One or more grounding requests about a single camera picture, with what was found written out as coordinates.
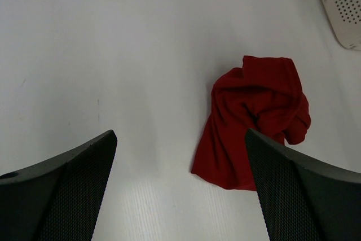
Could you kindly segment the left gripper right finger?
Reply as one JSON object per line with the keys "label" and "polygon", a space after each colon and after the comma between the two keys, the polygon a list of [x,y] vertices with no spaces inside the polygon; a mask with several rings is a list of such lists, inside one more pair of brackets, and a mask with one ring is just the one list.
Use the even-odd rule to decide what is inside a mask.
{"label": "left gripper right finger", "polygon": [[360,173],[253,129],[245,143],[270,240],[360,240]]}

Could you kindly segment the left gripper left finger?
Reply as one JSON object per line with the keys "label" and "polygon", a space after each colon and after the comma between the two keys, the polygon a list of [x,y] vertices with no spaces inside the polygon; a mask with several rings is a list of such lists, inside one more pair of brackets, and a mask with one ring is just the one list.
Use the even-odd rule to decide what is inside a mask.
{"label": "left gripper left finger", "polygon": [[117,137],[109,130],[1,176],[1,240],[91,240]]}

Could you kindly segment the red t shirt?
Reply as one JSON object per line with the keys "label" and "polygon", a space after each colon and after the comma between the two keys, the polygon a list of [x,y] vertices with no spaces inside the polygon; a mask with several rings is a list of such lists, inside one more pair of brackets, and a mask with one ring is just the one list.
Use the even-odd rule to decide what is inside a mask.
{"label": "red t shirt", "polygon": [[310,125],[309,103],[293,60],[245,56],[241,67],[213,85],[191,173],[226,190],[254,191],[246,132],[254,129],[280,144],[296,145]]}

